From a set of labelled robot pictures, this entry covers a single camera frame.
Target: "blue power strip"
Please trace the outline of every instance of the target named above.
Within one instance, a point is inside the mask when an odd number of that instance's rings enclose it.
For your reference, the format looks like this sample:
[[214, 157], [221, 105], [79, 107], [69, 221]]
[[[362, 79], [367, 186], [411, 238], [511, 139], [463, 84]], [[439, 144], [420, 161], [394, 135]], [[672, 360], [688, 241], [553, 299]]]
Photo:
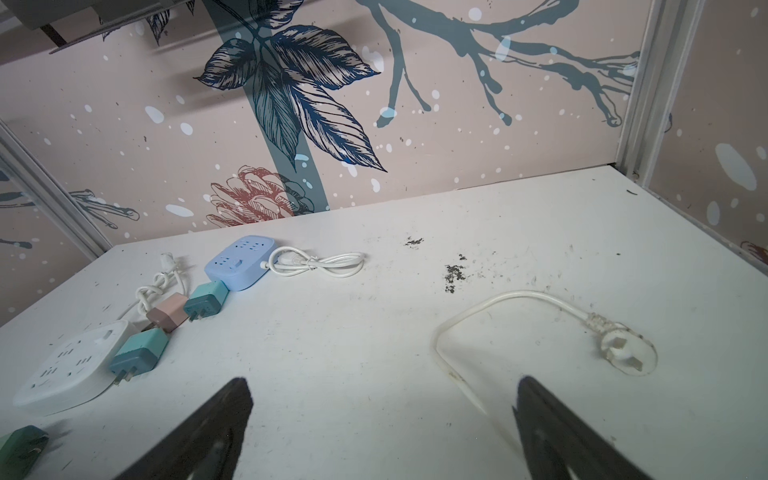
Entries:
[[266, 273], [261, 263], [266, 262], [276, 248], [271, 238], [243, 237], [208, 262], [205, 273], [212, 281], [224, 282], [230, 291], [245, 290]]

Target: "wallpaper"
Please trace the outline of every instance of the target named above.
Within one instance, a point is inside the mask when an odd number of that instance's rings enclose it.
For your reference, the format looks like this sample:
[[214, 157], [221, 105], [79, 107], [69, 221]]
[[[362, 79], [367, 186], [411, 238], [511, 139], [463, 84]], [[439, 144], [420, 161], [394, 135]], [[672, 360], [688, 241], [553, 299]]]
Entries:
[[0, 326], [88, 259], [0, 170]]
[[768, 1], [708, 0], [651, 190], [768, 263]]
[[17, 28], [0, 118], [113, 243], [572, 170], [614, 161], [649, 4], [196, 0], [53, 55]]

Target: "metal frame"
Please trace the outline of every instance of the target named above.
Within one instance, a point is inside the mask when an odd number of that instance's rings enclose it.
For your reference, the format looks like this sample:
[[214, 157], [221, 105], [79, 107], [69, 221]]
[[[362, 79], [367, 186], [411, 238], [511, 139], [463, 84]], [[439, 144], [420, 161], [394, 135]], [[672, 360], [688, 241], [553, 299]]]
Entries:
[[654, 197], [656, 197], [662, 204], [668, 206], [669, 208], [674, 210], [675, 213], [681, 215], [683, 218], [685, 218], [686, 220], [691, 222], [693, 225], [698, 227], [699, 230], [703, 231], [704, 233], [706, 233], [710, 237], [714, 238], [716, 241], [718, 241], [721, 245], [726, 247], [728, 250], [734, 252], [736, 255], [739, 256], [739, 258], [741, 258], [742, 260], [747, 262], [749, 265], [754, 266], [760, 272], [763, 272], [766, 275], [768, 275], [768, 265], [766, 265], [765, 263], [759, 261], [751, 253], [749, 253], [749, 252], [745, 251], [743, 248], [741, 248], [741, 246], [736, 245], [734, 242], [728, 240], [726, 237], [724, 237], [723, 235], [721, 235], [718, 232], [716, 232], [715, 230], [713, 230], [712, 227], [710, 227], [709, 225], [707, 225], [707, 224], [701, 222], [700, 220], [692, 217], [691, 215], [688, 214], [688, 212], [686, 212], [685, 210], [681, 210], [680, 208], [678, 208], [677, 206], [672, 204], [670, 201], [668, 201], [667, 199], [665, 199], [661, 195], [657, 194], [656, 192], [654, 192], [652, 190], [649, 190], [647, 188], [645, 190], [649, 194], [651, 194]]
[[67, 191], [0, 121], [0, 169], [24, 191], [80, 251], [96, 260], [112, 243], [80, 210]]
[[694, 41], [705, 0], [655, 0], [641, 67], [617, 151], [618, 170], [647, 189], [664, 127]]

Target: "white power cord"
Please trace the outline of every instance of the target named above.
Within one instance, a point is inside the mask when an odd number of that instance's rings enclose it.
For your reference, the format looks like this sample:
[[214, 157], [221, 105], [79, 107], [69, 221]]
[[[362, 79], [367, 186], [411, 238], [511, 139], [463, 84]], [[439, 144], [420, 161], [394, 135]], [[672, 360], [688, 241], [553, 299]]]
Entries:
[[317, 269], [336, 278], [346, 278], [358, 273], [365, 259], [364, 253], [357, 252], [318, 259], [298, 248], [278, 247], [272, 252], [268, 261], [261, 263], [261, 267], [272, 270], [280, 276], [294, 276], [307, 270]]
[[181, 281], [179, 275], [179, 265], [176, 263], [174, 256], [170, 253], [162, 253], [160, 255], [161, 265], [163, 271], [154, 274], [152, 279], [152, 285], [142, 285], [136, 289], [136, 301], [128, 306], [127, 309], [120, 314], [117, 320], [120, 320], [126, 313], [130, 312], [136, 305], [137, 311], [140, 316], [147, 315], [147, 312], [152, 310], [152, 305], [149, 303], [149, 297], [152, 294], [162, 295], [165, 292], [165, 288], [170, 285], [170, 279], [175, 278], [179, 287], [181, 287], [181, 294], [187, 295], [187, 288], [184, 286], [184, 282]]
[[488, 417], [493, 425], [494, 429], [501, 435], [501, 437], [509, 444], [509, 446], [516, 451], [519, 455], [522, 455], [522, 445], [515, 439], [515, 437], [496, 419], [490, 416], [485, 404], [480, 400], [480, 397], [470, 388], [469, 384], [464, 377], [459, 374], [445, 359], [440, 355], [437, 350], [437, 344], [440, 340], [440, 336], [455, 326], [457, 323], [464, 319], [469, 318], [481, 311], [489, 308], [496, 303], [503, 302], [513, 298], [535, 298], [544, 300], [551, 303], [558, 308], [565, 310], [571, 315], [581, 320], [589, 329], [602, 335], [600, 342], [600, 350], [603, 357], [611, 363], [614, 367], [618, 368], [622, 372], [633, 375], [642, 376], [647, 375], [654, 371], [658, 363], [658, 355], [653, 343], [649, 342], [642, 335], [638, 335], [631, 329], [622, 325], [621, 323], [611, 322], [603, 316], [596, 313], [586, 313], [583, 310], [576, 308], [570, 303], [566, 303], [557, 297], [548, 295], [547, 293], [535, 292], [532, 290], [517, 290], [515, 292], [502, 293], [501, 295], [489, 298], [483, 303], [473, 306], [472, 308], [461, 312], [460, 314], [447, 319], [440, 324], [432, 334], [432, 338], [429, 342], [429, 353], [432, 359], [438, 364], [440, 369], [448, 375], [448, 377], [458, 386], [465, 397], [472, 402], [477, 410], [483, 415]]

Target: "electrical plug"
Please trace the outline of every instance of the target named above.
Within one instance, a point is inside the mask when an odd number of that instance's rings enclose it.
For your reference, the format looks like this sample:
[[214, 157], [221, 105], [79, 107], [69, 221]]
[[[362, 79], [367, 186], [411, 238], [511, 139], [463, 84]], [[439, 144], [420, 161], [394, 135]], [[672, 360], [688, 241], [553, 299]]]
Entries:
[[48, 444], [48, 434], [33, 425], [0, 437], [0, 478], [22, 480]]
[[160, 254], [160, 265], [163, 273], [172, 273], [178, 267], [174, 255], [168, 252]]
[[147, 318], [165, 333], [171, 333], [187, 319], [187, 313], [184, 312], [187, 300], [189, 297], [174, 293], [147, 312]]
[[199, 285], [184, 304], [184, 312], [190, 317], [190, 322], [197, 318], [216, 315], [221, 311], [229, 292], [221, 280]]
[[656, 347], [639, 333], [596, 313], [590, 313], [586, 323], [602, 335], [600, 351], [612, 366], [632, 376], [648, 375], [656, 369]]
[[118, 385], [122, 380], [130, 382], [134, 376], [152, 370], [167, 344], [168, 335], [162, 329], [150, 329], [129, 338], [109, 364], [109, 369], [117, 376], [114, 384]]

